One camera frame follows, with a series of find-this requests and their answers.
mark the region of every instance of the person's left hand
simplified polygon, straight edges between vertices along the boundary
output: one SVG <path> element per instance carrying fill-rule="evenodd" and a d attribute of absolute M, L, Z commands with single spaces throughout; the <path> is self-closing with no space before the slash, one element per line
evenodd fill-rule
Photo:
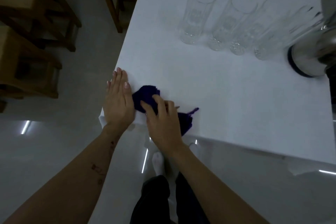
<path fill-rule="evenodd" d="M 119 67 L 113 71 L 113 79 L 107 81 L 107 94 L 103 105 L 107 126 L 112 126 L 120 133 L 132 124 L 135 109 L 132 89 L 128 83 L 127 73 Z"/>

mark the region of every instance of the gray floor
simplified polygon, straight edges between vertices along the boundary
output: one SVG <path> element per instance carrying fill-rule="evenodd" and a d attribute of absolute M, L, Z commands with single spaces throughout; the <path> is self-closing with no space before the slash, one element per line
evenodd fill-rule
<path fill-rule="evenodd" d="M 49 49 L 63 64 L 59 99 L 10 100 L 0 115 L 0 222 L 60 171 L 101 131 L 106 80 L 111 78 L 125 33 L 118 34 L 104 0 L 69 0 L 83 27 L 76 52 Z M 25 120 L 32 120 L 20 135 Z M 195 138 L 185 137 L 186 143 Z M 198 140 L 201 160 L 271 223 L 320 223 L 336 215 L 336 176 L 319 172 L 293 176 L 279 156 Z M 142 174 L 146 149 L 149 154 Z M 128 223 L 156 151 L 146 129 L 127 131 L 117 145 L 90 223 Z M 171 186 L 171 218 L 174 177 Z"/>

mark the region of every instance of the black kettle base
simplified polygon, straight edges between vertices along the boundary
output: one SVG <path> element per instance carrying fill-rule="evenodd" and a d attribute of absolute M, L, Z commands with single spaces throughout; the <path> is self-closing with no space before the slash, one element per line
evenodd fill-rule
<path fill-rule="evenodd" d="M 291 67 L 294 69 L 295 72 L 297 72 L 299 75 L 304 76 L 304 77 L 308 77 L 308 78 L 313 78 L 313 76 L 308 75 L 304 72 L 302 72 L 294 63 L 293 57 L 292 57 L 292 48 L 293 45 L 288 49 L 288 53 L 287 53 L 287 58 L 288 58 L 288 62 L 291 65 Z"/>

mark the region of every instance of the black pants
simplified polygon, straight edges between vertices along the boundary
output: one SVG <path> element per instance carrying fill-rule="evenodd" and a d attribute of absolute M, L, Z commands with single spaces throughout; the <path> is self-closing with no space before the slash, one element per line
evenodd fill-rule
<path fill-rule="evenodd" d="M 184 176 L 179 173 L 176 179 L 176 212 L 179 224 L 210 223 L 197 198 Z M 134 207 L 131 224 L 167 223 L 170 224 L 167 179 L 159 175 L 147 180 L 141 190 L 141 198 Z"/>

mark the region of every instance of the person's left arm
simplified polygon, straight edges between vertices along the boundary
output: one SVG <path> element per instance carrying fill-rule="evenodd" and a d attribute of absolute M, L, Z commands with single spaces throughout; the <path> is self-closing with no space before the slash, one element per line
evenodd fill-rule
<path fill-rule="evenodd" d="M 114 149 L 134 120 L 127 73 L 120 68 L 107 82 L 107 125 L 57 175 L 25 201 L 4 223 L 87 223 L 98 201 Z"/>

